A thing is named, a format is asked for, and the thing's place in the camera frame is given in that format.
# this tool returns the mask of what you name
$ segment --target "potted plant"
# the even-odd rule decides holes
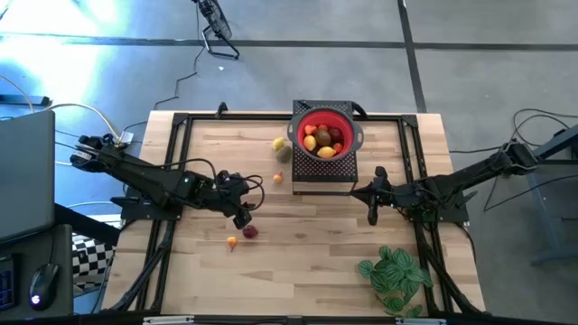
[[[416,318],[424,309],[422,305],[410,305],[421,284],[432,287],[429,273],[420,268],[415,258],[398,248],[392,252],[388,246],[379,248],[381,260],[373,265],[371,261],[359,262],[361,275],[371,281],[378,300],[386,307],[389,315]]]

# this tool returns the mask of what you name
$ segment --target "red colander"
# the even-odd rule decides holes
[[[316,152],[310,152],[305,149],[303,139],[307,135],[305,133],[306,125],[321,125],[325,124],[329,128],[336,127],[341,130],[343,134],[343,150],[331,158],[321,158],[317,156]],[[357,125],[351,117],[345,113],[332,108],[314,108],[309,109],[305,113],[294,116],[287,127],[287,137],[294,144],[297,144],[301,150],[320,162],[331,162],[345,157],[348,153],[358,150],[363,144],[363,129]]]

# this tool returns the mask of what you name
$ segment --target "wooden tabletop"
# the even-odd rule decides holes
[[[164,163],[173,113],[151,112],[141,159]],[[452,172],[440,115],[417,118],[428,174]],[[397,126],[391,122],[359,124],[365,142],[357,153],[358,187],[371,181],[377,165],[387,169],[393,184],[405,183]],[[259,230],[252,240],[244,239],[232,219],[222,214],[185,208],[172,245],[164,314],[386,316],[356,265],[363,259],[376,262],[383,245],[417,255],[412,226],[395,210],[380,208],[378,224],[372,227],[367,206],[351,197],[294,196],[291,164],[277,162],[271,146],[274,138],[286,138],[286,125],[284,121],[194,122],[189,158],[208,159],[217,171],[263,176],[266,199],[252,212],[251,224]],[[180,144],[182,132],[178,139]],[[188,163],[187,169],[210,174],[202,162]],[[273,183],[277,172],[284,174],[281,184]],[[243,198],[257,203],[259,195],[254,190]],[[137,221],[122,233],[105,308],[120,299],[142,270],[150,227],[151,221]],[[484,310],[468,238],[453,224],[441,224],[440,235],[449,274],[471,302]],[[239,239],[233,252],[226,244],[229,236]],[[155,272],[147,303],[153,299],[156,277]],[[433,282],[436,302],[442,308],[435,276]],[[411,303],[424,305],[422,289]]]

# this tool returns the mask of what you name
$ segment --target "gray floor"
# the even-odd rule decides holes
[[[31,2],[32,10],[26,5]],[[394,0],[221,3],[236,40],[403,40]],[[406,4],[417,42],[577,41],[573,13],[578,3],[570,0],[406,0]],[[0,21],[0,32],[194,39],[195,26],[194,6],[185,0],[41,0],[14,1]],[[155,101],[172,95],[174,81],[192,71],[198,50],[61,45],[51,39],[13,37],[0,42],[0,73],[31,95],[98,107],[116,129],[122,129],[146,120]],[[287,110],[292,99],[311,98],[355,100],[368,111],[416,111],[403,49],[240,50],[240,61],[204,53],[199,75],[181,83],[181,97],[158,109],[215,109],[226,101],[232,110]],[[427,110],[443,115],[452,149],[507,141],[513,131],[511,117],[520,108],[578,114],[575,51],[418,51],[416,58]],[[13,92],[0,83],[0,93]],[[26,113],[23,108],[0,107],[0,116]],[[74,107],[57,112],[57,128],[77,135],[107,131],[91,112]],[[554,122],[537,119],[525,125],[523,133],[540,143],[558,129]],[[134,130],[137,137],[144,131]],[[75,142],[62,135],[58,139]],[[138,153],[139,148],[130,150]],[[57,147],[59,159],[66,161],[69,154],[69,149]],[[457,169],[484,157],[484,153],[455,154],[452,161]],[[489,186],[479,186],[468,205],[488,310],[500,316],[578,322],[578,261],[530,266],[528,261],[547,249],[531,195],[483,214]],[[524,179],[500,179],[492,202],[526,188]],[[106,175],[56,167],[56,200],[61,204],[108,200],[121,193],[121,184]],[[92,206],[79,211],[118,209]]]

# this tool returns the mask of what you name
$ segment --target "checkered cloth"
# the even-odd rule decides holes
[[[115,247],[84,236],[72,237],[72,278],[78,287],[76,292],[100,286],[108,260]]]

